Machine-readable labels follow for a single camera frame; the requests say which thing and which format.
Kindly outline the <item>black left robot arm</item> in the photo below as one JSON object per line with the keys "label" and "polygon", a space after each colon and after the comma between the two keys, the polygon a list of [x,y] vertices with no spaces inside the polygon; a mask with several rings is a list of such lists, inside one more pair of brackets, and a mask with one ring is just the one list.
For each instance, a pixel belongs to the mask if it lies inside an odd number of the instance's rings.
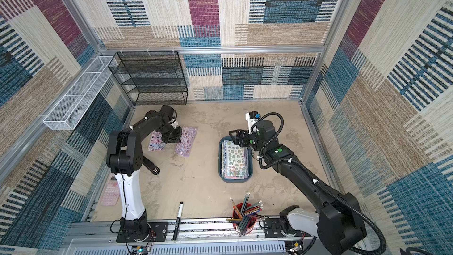
{"label": "black left robot arm", "polygon": [[182,128],[173,107],[163,105],[159,111],[151,110],[134,125],[109,135],[106,165],[118,182],[122,202],[118,243],[143,242],[151,238],[139,176],[143,166],[154,175],[160,173],[160,169],[143,154],[142,141],[152,132],[160,133],[165,144],[180,143]]}

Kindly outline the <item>black marker pen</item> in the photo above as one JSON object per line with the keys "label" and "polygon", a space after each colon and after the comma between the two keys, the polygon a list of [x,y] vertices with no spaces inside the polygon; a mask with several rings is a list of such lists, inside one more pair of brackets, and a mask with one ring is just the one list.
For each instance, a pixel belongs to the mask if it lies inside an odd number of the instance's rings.
{"label": "black marker pen", "polygon": [[173,241],[176,241],[177,238],[178,238],[178,233],[179,233],[180,222],[181,222],[181,219],[182,219],[183,208],[184,208],[184,202],[181,201],[179,203],[178,214],[177,214],[177,218],[176,218],[176,222],[175,222],[175,227],[174,227],[174,230],[173,230],[173,236],[172,236],[172,240]]}

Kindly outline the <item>pink calculator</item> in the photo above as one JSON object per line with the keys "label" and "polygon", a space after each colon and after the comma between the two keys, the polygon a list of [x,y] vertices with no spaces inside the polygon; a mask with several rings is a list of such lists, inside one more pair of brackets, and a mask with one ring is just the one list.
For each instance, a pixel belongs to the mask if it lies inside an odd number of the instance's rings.
{"label": "pink calculator", "polygon": [[111,207],[115,206],[120,198],[119,184],[115,177],[107,181],[106,187],[100,198],[100,205]]}

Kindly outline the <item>green dinosaur sticker sheet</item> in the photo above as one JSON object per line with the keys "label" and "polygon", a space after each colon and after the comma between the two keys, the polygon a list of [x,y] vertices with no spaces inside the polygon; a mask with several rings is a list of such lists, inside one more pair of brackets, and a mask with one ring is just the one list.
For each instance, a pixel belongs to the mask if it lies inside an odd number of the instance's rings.
{"label": "green dinosaur sticker sheet", "polygon": [[221,177],[241,180],[249,176],[248,149],[235,145],[231,140],[224,140],[221,145]]}

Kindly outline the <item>pink cat sticker sheet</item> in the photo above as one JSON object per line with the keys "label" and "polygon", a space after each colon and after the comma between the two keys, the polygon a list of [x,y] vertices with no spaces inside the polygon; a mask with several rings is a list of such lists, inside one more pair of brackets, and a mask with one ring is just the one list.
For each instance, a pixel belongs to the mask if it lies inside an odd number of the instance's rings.
{"label": "pink cat sticker sheet", "polygon": [[157,131],[153,131],[151,133],[148,151],[149,152],[157,152],[162,151],[165,148],[165,143],[162,140],[162,134]]}

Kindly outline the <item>teal plastic storage box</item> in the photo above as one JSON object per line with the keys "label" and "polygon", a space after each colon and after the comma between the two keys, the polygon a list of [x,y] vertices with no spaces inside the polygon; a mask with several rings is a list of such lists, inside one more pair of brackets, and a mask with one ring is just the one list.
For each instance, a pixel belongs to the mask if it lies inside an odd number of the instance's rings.
{"label": "teal plastic storage box", "polygon": [[248,148],[235,145],[230,137],[219,142],[219,177],[226,183],[244,183],[252,177],[252,154]]}

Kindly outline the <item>red pencil cup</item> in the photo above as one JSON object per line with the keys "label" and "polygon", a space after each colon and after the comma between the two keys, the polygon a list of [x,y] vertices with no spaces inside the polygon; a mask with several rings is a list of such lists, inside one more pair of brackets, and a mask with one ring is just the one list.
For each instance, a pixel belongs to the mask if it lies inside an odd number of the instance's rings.
{"label": "red pencil cup", "polygon": [[256,223],[256,218],[252,217],[252,214],[248,214],[246,216],[238,214],[238,212],[241,211],[243,205],[243,203],[233,205],[232,218],[228,219],[228,221],[232,223],[233,228],[236,230],[236,232],[238,232],[241,236],[245,236],[246,234],[250,233],[253,229],[254,224]]}

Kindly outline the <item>purple sticker sheet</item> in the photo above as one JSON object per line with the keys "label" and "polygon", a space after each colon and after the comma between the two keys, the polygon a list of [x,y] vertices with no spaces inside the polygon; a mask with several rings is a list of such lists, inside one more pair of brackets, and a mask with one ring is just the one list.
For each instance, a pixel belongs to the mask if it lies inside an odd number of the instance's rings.
{"label": "purple sticker sheet", "polygon": [[182,157],[189,157],[198,129],[192,126],[184,126],[180,143],[177,144],[175,152]]}

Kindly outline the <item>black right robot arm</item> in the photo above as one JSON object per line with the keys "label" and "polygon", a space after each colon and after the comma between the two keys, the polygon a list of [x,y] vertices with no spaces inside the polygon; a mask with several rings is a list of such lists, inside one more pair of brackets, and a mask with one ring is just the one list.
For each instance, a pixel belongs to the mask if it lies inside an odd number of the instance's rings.
{"label": "black right robot arm", "polygon": [[263,166],[269,166],[280,173],[306,196],[319,216],[318,222],[314,224],[315,231],[310,231],[309,234],[316,236],[329,253],[340,255],[367,236],[363,218],[329,194],[360,209],[354,196],[343,195],[316,177],[291,149],[275,137],[276,130],[272,121],[257,122],[255,130],[249,133],[248,130],[237,129],[229,131],[229,136],[235,145],[257,151],[264,161]]}

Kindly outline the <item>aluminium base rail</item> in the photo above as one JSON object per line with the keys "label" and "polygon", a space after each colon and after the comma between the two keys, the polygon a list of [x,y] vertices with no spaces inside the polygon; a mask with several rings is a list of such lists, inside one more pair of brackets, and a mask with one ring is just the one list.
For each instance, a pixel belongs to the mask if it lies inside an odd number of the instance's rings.
{"label": "aluminium base rail", "polygon": [[317,250],[313,236],[300,233],[284,237],[276,225],[257,223],[245,236],[239,235],[226,218],[184,219],[176,240],[172,240],[174,220],[152,220],[154,239],[142,243],[117,242],[118,223],[72,224],[64,239],[61,255],[288,255]]}

